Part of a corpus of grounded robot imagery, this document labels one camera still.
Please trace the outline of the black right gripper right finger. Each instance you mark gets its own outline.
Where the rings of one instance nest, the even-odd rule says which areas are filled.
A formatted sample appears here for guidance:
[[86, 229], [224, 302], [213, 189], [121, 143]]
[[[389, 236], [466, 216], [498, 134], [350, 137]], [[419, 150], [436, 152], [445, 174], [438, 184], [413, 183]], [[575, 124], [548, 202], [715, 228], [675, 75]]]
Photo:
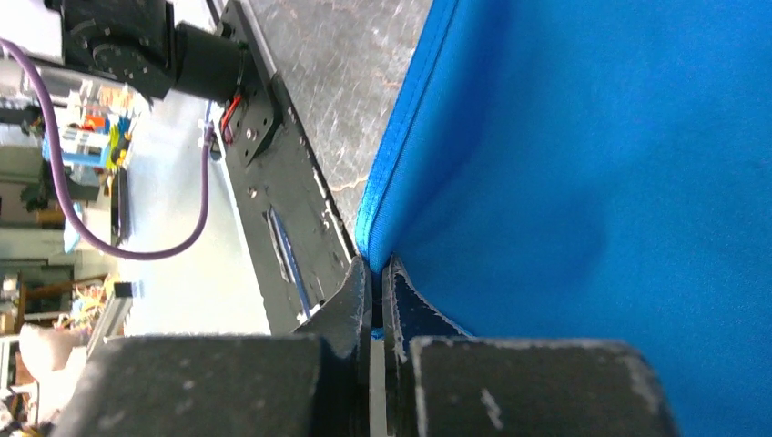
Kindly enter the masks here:
[[398, 258], [382, 272], [387, 428], [395, 436], [677, 436], [644, 356], [598, 339], [465, 334]]

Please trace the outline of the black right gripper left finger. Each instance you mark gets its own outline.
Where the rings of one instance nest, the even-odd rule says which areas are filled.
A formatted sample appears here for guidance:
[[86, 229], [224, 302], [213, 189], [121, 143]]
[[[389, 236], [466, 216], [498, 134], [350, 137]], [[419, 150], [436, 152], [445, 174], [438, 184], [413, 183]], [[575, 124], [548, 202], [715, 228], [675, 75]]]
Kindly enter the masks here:
[[121, 337], [88, 358], [56, 436], [366, 436], [370, 273], [286, 335]]

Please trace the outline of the blue cloth napkin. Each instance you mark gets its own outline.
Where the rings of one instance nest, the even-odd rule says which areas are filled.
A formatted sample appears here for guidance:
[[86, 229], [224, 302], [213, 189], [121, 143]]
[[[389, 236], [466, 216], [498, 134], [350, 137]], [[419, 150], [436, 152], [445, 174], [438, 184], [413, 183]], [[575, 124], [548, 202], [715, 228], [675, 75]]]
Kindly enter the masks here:
[[354, 231], [480, 337], [625, 340], [771, 433], [771, 4], [435, 1]]

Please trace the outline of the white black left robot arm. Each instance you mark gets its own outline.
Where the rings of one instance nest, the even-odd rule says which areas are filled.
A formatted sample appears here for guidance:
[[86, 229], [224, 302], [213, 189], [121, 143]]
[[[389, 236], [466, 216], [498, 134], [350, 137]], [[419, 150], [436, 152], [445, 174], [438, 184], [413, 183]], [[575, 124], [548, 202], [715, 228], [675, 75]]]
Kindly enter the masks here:
[[238, 44], [174, 20], [169, 1], [47, 1], [61, 26], [62, 65], [163, 99], [170, 90], [225, 102], [246, 65]]

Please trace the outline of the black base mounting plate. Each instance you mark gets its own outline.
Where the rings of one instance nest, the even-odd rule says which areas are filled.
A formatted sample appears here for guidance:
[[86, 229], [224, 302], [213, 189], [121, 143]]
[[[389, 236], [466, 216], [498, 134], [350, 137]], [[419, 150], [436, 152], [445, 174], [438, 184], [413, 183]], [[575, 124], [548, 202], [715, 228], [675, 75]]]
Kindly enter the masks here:
[[241, 51], [216, 126], [269, 331], [286, 333], [329, 301], [354, 248], [284, 79], [247, 1], [217, 31]]

